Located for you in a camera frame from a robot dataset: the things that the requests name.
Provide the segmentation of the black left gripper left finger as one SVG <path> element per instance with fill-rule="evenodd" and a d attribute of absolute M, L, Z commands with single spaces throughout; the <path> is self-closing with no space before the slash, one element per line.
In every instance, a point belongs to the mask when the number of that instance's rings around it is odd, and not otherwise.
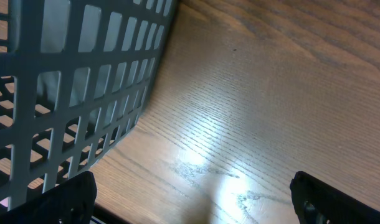
<path fill-rule="evenodd" d="M 0 224 L 90 223 L 97 186 L 86 171 L 35 199 L 0 215 Z"/>

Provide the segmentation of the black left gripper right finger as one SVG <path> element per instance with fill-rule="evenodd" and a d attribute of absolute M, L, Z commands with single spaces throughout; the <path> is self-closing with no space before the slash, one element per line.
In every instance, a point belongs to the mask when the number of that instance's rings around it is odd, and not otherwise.
<path fill-rule="evenodd" d="M 380 224 L 377 211 L 304 171 L 290 183 L 292 204 L 302 224 Z"/>

